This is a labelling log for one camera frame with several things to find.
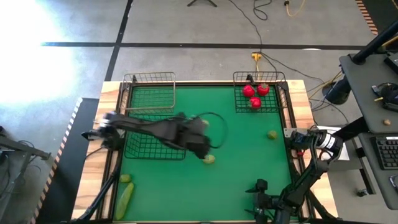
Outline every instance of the gray floor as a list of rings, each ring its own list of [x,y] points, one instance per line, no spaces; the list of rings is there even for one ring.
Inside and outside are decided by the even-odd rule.
[[[252,1],[234,0],[259,26],[265,44],[363,45],[374,36],[355,1],[308,0],[295,18],[287,17],[282,0],[265,10],[268,21],[252,14]],[[38,1],[39,19],[27,21],[38,27],[39,42],[113,42],[123,16],[126,0]],[[212,8],[198,1],[187,8],[183,0],[134,0],[123,42],[198,42],[258,44],[253,28],[228,1],[214,0]],[[296,9],[299,1],[292,1]],[[29,42],[29,36],[22,40]],[[0,88],[0,124],[16,140],[25,139],[37,148],[55,154],[79,97],[98,98],[112,48],[7,47]],[[139,49],[121,48],[112,80],[129,72],[173,71],[179,80],[229,80],[233,72],[254,70],[252,50],[243,49]],[[330,79],[338,71],[338,50],[264,50],[266,54],[311,76]],[[271,70],[262,61],[261,70]],[[318,81],[280,65],[286,79],[304,79],[309,89]],[[353,96],[339,106],[350,121],[361,116]],[[314,112],[320,124],[343,124],[334,108]],[[25,184],[0,199],[0,211],[9,206],[1,223],[28,220],[49,173],[49,163],[35,160],[24,176]],[[380,194],[358,198],[355,189],[364,184],[359,172],[330,173],[333,195],[340,216],[347,220],[398,223],[398,212],[384,205]]]

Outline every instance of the black desk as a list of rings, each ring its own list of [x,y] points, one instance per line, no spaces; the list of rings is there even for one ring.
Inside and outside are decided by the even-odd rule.
[[[362,65],[352,62],[350,56],[340,57],[340,64],[344,79],[340,86],[332,89],[331,93],[352,90],[363,117],[358,118],[346,125],[335,135],[344,141],[358,136],[362,148],[357,150],[359,156],[366,156],[371,166],[372,172],[376,177],[386,205],[391,210],[398,210],[398,193],[393,189],[389,177],[398,174],[398,170],[382,170],[378,163],[376,153],[370,143],[369,138],[374,135],[390,134],[398,136],[398,113],[385,110],[381,102],[375,102],[376,95],[372,91],[372,85],[379,85],[385,82],[398,83],[398,75],[395,74],[385,63],[385,55],[370,55]],[[383,124],[383,120],[389,119],[390,126]],[[368,174],[363,176],[366,188],[370,194],[375,194]]]

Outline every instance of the green mat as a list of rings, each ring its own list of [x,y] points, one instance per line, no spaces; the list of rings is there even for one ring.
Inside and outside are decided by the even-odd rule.
[[[123,156],[121,174],[131,174],[135,185],[124,221],[252,220],[244,211],[252,209],[252,195],[245,190],[262,178],[269,182],[267,193],[279,195],[290,183],[279,113],[236,113],[229,86],[177,87],[174,111],[222,115],[228,123],[227,140],[212,149],[216,161],[210,165],[191,152],[179,161]],[[203,119],[210,122],[206,135],[217,145],[222,122],[211,115]],[[277,131],[276,140],[267,138],[270,130]],[[117,200],[126,186],[119,184]]]

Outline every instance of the black wire basket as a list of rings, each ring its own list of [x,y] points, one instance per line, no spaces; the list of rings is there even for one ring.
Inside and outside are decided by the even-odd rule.
[[[131,114],[131,116],[149,121],[158,121],[169,118],[172,115]],[[153,136],[131,131],[126,133],[124,157],[128,159],[181,161],[185,159],[186,153],[186,150],[172,149],[165,146]]]
[[[281,83],[285,83],[286,78],[282,72],[234,72],[234,97],[235,109],[237,113],[278,113],[287,107],[284,89]],[[265,96],[257,94],[257,86],[267,84],[269,93]],[[250,98],[243,95],[245,85],[251,85],[255,89],[255,97],[260,98],[261,106],[253,109]]]

